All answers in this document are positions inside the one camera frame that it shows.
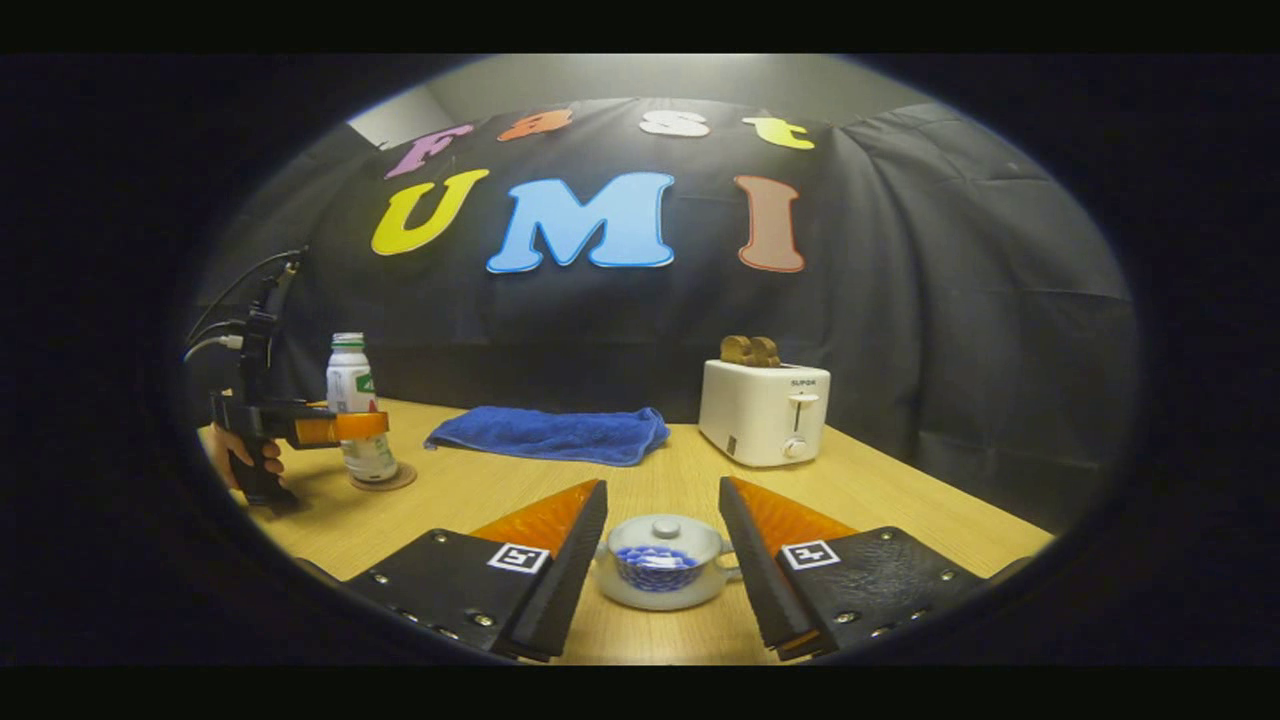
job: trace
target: gray wall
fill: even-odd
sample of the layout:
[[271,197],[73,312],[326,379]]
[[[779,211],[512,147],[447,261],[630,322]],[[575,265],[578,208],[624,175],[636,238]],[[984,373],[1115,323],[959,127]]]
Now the gray wall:
[[718,100],[833,124],[932,101],[828,55],[495,55],[411,88],[351,126],[393,147],[467,120],[604,97]]

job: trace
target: blue towel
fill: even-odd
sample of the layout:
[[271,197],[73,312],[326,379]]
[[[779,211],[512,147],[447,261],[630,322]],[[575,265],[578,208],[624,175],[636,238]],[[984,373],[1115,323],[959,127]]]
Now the blue towel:
[[653,407],[553,414],[481,406],[442,423],[422,446],[435,450],[436,442],[445,441],[516,457],[628,466],[637,465],[668,437],[671,430]]

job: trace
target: white toaster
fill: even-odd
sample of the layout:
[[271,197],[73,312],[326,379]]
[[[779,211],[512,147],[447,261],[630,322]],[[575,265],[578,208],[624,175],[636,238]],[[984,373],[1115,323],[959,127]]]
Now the white toaster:
[[818,456],[831,373],[708,360],[698,429],[742,465],[769,468]]

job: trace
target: teapot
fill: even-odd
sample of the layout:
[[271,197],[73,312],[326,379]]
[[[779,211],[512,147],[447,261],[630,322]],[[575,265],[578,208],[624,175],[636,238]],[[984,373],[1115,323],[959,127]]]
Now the teapot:
[[681,515],[641,515],[609,533],[595,551],[595,579],[616,602],[681,610],[714,598],[742,571],[719,564],[733,546],[710,525]]

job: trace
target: blue letter m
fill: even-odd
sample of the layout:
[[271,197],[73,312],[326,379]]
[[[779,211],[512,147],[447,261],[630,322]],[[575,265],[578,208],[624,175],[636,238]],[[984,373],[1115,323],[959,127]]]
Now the blue letter m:
[[676,252],[662,242],[662,191],[676,178],[662,173],[626,173],[582,205],[562,179],[526,182],[511,188],[516,210],[502,250],[489,259],[490,273],[524,273],[543,261],[534,250],[538,229],[559,265],[568,265],[604,224],[604,237],[588,258],[602,268],[658,268]]

